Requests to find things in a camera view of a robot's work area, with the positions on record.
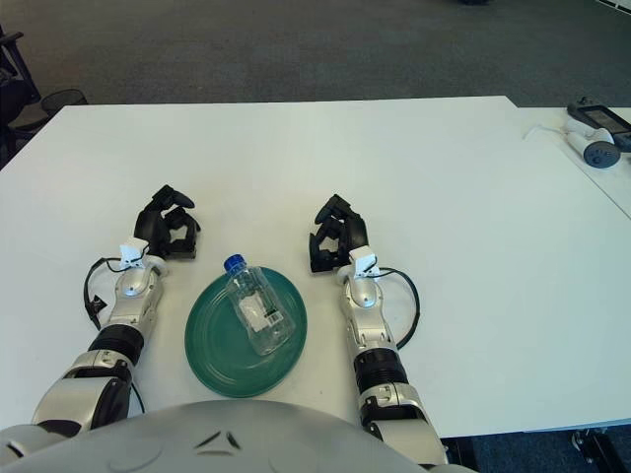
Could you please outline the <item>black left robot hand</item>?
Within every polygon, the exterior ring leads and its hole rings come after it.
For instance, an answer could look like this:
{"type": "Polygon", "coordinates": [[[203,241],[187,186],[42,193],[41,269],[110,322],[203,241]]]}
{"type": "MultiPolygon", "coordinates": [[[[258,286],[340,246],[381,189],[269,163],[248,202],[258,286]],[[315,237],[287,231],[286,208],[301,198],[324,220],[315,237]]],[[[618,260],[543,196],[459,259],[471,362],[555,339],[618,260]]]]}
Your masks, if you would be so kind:
{"type": "Polygon", "coordinates": [[[186,212],[194,202],[165,184],[139,213],[134,236],[148,243],[146,253],[165,260],[194,259],[198,222],[186,212]]]}

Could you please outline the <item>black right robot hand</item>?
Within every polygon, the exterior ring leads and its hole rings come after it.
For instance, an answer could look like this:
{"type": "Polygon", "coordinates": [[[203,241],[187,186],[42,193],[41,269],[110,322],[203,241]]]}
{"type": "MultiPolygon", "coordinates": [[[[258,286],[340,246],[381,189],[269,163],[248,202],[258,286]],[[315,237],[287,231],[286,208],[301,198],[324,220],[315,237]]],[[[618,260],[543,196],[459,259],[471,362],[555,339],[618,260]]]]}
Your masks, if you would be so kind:
{"type": "Polygon", "coordinates": [[[350,251],[369,244],[361,215],[338,194],[331,196],[315,217],[318,229],[310,234],[310,265],[313,273],[328,272],[350,263],[350,251]],[[335,251],[321,249],[326,238],[337,242],[335,251]]]}

